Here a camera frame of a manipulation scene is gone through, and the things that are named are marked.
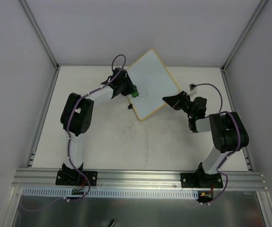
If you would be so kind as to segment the white board with yellow frame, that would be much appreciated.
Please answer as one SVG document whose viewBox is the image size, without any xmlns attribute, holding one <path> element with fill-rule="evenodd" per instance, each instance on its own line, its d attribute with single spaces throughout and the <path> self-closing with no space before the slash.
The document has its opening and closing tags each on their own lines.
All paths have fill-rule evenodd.
<svg viewBox="0 0 272 227">
<path fill-rule="evenodd" d="M 155 50 L 150 49 L 127 68 L 132 83 L 139 95 L 128 99 L 140 121 L 153 115 L 166 105 L 163 97 L 175 96 L 181 92 Z"/>
</svg>

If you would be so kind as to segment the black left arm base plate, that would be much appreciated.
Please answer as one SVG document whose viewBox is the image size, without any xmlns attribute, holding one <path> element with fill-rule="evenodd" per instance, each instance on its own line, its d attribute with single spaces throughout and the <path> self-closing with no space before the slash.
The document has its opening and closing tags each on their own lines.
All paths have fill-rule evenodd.
<svg viewBox="0 0 272 227">
<path fill-rule="evenodd" d="M 87 177 L 90 186 L 96 186 L 97 185 L 97 171 L 82 171 L 82 173 Z M 56 176 L 56 185 L 61 186 L 81 186 L 82 184 L 85 184 L 85 186 L 88 186 L 88 182 L 86 181 L 85 177 L 83 177 L 80 173 L 78 173 L 74 169 L 69 169 L 69 171 L 64 171 L 63 169 L 60 169 L 57 172 Z"/>
</svg>

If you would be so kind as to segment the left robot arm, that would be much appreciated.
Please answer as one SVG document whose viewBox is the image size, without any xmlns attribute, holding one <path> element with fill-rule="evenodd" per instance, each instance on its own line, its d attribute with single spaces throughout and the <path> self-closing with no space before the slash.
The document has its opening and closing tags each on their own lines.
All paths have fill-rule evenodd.
<svg viewBox="0 0 272 227">
<path fill-rule="evenodd" d="M 111 100 L 118 95 L 139 95 L 127 70 L 117 67 L 112 72 L 113 74 L 102 82 L 99 88 L 88 94 L 71 93 L 61 114 L 61 124 L 67 135 L 67 156 L 61 169 L 72 184 L 79 184 L 83 180 L 81 136 L 91 125 L 94 105 Z"/>
</svg>

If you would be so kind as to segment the green whiteboard eraser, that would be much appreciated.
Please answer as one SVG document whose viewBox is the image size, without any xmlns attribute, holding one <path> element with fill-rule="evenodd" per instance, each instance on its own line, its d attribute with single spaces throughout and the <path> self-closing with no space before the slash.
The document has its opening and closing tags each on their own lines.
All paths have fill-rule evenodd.
<svg viewBox="0 0 272 227">
<path fill-rule="evenodd" d="M 135 85 L 133 86 L 133 91 L 132 91 L 131 96 L 132 96 L 133 98 L 136 98 L 136 97 L 138 97 L 138 96 L 139 96 L 139 93 L 138 93 L 137 87 L 136 87 Z"/>
</svg>

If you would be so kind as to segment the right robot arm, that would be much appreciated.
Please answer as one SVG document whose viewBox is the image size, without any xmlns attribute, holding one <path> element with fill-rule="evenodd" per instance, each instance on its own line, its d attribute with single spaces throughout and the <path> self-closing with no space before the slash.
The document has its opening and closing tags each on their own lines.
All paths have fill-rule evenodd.
<svg viewBox="0 0 272 227">
<path fill-rule="evenodd" d="M 206 116 L 207 99 L 194 100 L 182 91 L 175 96 L 162 98 L 174 110 L 188 116 L 188 126 L 193 133 L 211 132 L 213 148 L 194 173 L 181 173 L 183 188 L 223 188 L 221 167 L 231 155 L 246 147 L 249 136 L 237 112 L 223 111 Z"/>
</svg>

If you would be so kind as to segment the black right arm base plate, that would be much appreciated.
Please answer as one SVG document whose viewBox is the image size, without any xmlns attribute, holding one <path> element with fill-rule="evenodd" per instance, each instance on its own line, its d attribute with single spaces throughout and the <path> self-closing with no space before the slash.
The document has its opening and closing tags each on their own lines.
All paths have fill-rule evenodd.
<svg viewBox="0 0 272 227">
<path fill-rule="evenodd" d="M 180 181 L 182 188 L 223 188 L 221 174 L 199 176 L 196 173 L 181 173 Z"/>
</svg>

